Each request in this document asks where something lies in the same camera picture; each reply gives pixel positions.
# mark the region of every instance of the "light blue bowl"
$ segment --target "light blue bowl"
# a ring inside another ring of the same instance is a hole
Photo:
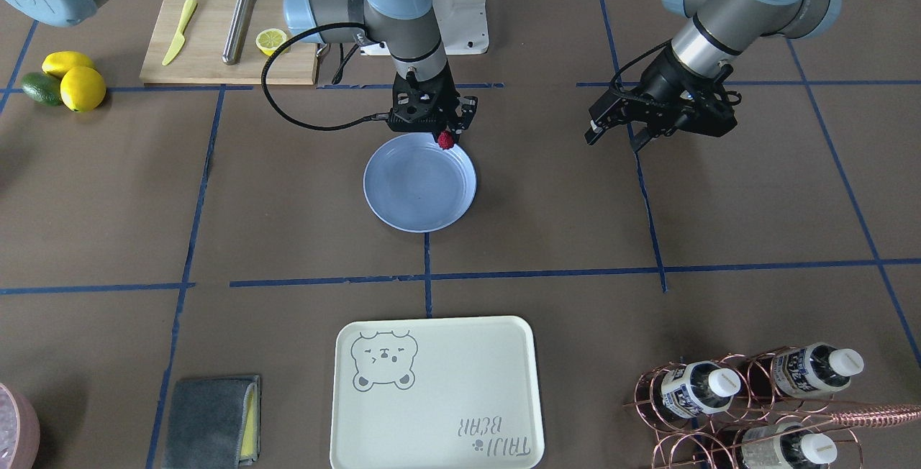
[[[371,156],[365,167],[365,199],[395,229],[425,233],[443,229],[473,203],[476,173],[460,145],[442,150],[428,132],[400,135]]]

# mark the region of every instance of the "bear drawing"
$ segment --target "bear drawing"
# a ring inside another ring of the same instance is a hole
[[[394,332],[375,332],[366,337],[365,332],[352,343],[352,358],[356,372],[352,379],[355,390],[368,391],[375,384],[390,384],[406,390],[415,383],[412,358],[419,351],[415,338],[409,331],[403,335]]]

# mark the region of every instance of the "gray cloth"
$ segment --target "gray cloth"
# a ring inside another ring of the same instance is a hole
[[[258,375],[178,381],[163,469],[237,469],[250,387],[258,400]]]

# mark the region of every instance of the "folded towel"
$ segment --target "folded towel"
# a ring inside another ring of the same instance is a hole
[[[255,462],[259,401],[258,375],[178,381],[163,469],[237,469]]]

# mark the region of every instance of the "bottle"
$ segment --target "bottle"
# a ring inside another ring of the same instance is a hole
[[[641,404],[639,412],[656,424],[716,414],[730,407],[740,389],[741,380],[734,370],[713,361],[691,363],[655,378],[648,397],[652,403]]]
[[[824,342],[809,347],[792,348],[774,355],[770,364],[762,361],[765,370],[750,367],[750,387],[760,400],[770,399],[771,381],[783,396],[800,399],[828,396],[851,384],[851,376],[863,371],[861,355],[850,348],[835,348]]]
[[[799,431],[754,442],[793,429]],[[782,422],[772,426],[724,433],[721,439],[728,439],[723,440],[726,446],[733,445],[732,439],[741,444],[732,450],[740,469],[826,469],[829,463],[835,462],[838,458],[838,446],[835,446],[832,439],[822,433],[810,433],[802,429],[802,424],[796,422]],[[724,455],[714,456],[714,464],[716,469],[733,467]]]

